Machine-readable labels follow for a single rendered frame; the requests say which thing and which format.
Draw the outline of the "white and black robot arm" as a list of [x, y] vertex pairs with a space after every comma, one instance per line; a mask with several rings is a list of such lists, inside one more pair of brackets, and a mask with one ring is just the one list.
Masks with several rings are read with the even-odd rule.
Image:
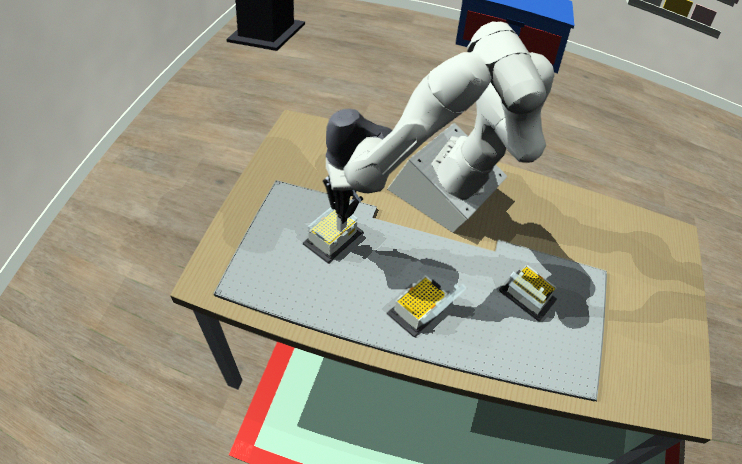
[[325, 156], [332, 190], [380, 192], [391, 172], [475, 102], [472, 134], [452, 136], [431, 163], [447, 192], [458, 198], [483, 194], [506, 148], [522, 163], [542, 155], [541, 107], [554, 79], [550, 61], [529, 53], [504, 22], [483, 25], [467, 52], [472, 53], [445, 61], [421, 81], [394, 130], [355, 109], [330, 117]]

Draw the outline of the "yellow tip rack with holes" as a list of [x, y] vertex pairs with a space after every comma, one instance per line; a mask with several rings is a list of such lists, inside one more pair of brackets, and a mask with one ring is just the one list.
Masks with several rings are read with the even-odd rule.
[[432, 280], [430, 282], [425, 278], [403, 296], [398, 303], [419, 320], [437, 301], [439, 302], [444, 297], [444, 292], [440, 290], [440, 287], [436, 281]]

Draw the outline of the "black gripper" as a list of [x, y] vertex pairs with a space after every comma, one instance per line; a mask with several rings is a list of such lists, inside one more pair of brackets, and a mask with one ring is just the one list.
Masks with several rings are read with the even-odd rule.
[[[340, 191], [340, 193], [339, 191], [332, 190], [331, 182], [329, 182], [330, 178], [328, 181], [328, 177], [323, 180], [328, 194], [330, 206], [332, 209], [335, 209], [337, 213], [337, 230], [341, 232], [347, 227], [347, 219], [354, 214], [358, 204], [363, 200], [363, 197], [359, 197], [356, 193], [356, 190]], [[353, 197], [351, 200], [352, 203], [349, 205], [351, 196]]]

